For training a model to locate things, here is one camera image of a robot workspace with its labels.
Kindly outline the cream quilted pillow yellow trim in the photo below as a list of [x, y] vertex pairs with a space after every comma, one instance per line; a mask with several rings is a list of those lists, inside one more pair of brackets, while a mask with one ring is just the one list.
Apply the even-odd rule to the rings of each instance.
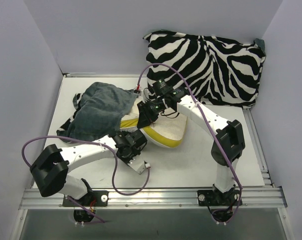
[[[120, 121], [120, 130], [134, 132], [137, 130], [139, 119], [139, 110], [137, 104], [142, 101], [138, 97], [130, 112], [122, 117]], [[159, 116], [150, 126], [141, 128], [140, 131], [145, 135], [149, 142], [152, 142], [163, 148], [176, 148], [184, 138], [187, 129], [188, 118], [182, 114], [176, 118]]]

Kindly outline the zebra print pillow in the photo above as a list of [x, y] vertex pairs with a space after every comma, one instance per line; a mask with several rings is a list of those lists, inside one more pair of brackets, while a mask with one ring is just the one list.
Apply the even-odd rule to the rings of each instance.
[[158, 30], [148, 42], [147, 85], [164, 80], [173, 88], [190, 88], [207, 105], [249, 109], [256, 104], [266, 60], [265, 42]]

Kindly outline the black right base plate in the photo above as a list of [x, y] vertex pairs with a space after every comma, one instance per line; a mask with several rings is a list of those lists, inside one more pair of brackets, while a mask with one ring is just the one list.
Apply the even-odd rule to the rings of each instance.
[[205, 207], [219, 207], [219, 206], [236, 206], [238, 204], [238, 198], [240, 191], [237, 189], [231, 189], [227, 192], [220, 192], [219, 190], [198, 190], [198, 205]]

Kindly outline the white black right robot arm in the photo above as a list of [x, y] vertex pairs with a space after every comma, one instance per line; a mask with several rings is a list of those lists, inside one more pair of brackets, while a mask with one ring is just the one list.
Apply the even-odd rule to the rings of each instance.
[[139, 129], [153, 124], [160, 113], [167, 109], [182, 114], [206, 131], [213, 139], [211, 156], [217, 163], [213, 200], [223, 205], [231, 198], [230, 190], [235, 187], [236, 165], [245, 149], [242, 124], [238, 120], [230, 121], [208, 109], [185, 88], [174, 89], [164, 80], [158, 80], [152, 86], [157, 97], [137, 104]]

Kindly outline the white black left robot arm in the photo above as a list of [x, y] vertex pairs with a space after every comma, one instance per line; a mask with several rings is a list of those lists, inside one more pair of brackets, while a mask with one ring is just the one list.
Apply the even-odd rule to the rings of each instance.
[[117, 132], [89, 142], [67, 138], [76, 146], [58, 148], [48, 145], [30, 166], [29, 170], [42, 197], [63, 194], [73, 198], [79, 205], [86, 206], [94, 192], [84, 178], [75, 178], [70, 173], [95, 161], [116, 157], [136, 173], [150, 169], [140, 154], [147, 139], [140, 130]]

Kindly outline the aluminium back rail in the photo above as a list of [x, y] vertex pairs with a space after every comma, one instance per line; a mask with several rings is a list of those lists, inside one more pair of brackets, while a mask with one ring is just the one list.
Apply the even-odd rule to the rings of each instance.
[[74, 72], [74, 73], [65, 73], [64, 76], [66, 78], [95, 78], [97, 74]]

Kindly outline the grey zebra pillowcase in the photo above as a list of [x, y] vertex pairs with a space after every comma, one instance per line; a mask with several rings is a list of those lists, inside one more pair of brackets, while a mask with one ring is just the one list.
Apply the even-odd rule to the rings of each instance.
[[57, 130], [56, 135], [93, 142], [120, 130], [138, 95], [113, 84], [94, 82], [72, 99], [75, 112]]

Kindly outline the aluminium front rail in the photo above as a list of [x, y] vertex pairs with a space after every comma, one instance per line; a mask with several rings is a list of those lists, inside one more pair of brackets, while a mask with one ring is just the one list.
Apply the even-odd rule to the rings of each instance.
[[[108, 189], [107, 206], [96, 206], [96, 210], [159, 210], [201, 209], [196, 188], [146, 189], [132, 196], [120, 195]], [[20, 210], [64, 210], [62, 194], [41, 197], [38, 189], [26, 189]], [[287, 202], [279, 187], [253, 187], [242, 190], [242, 208], [285, 208]]]

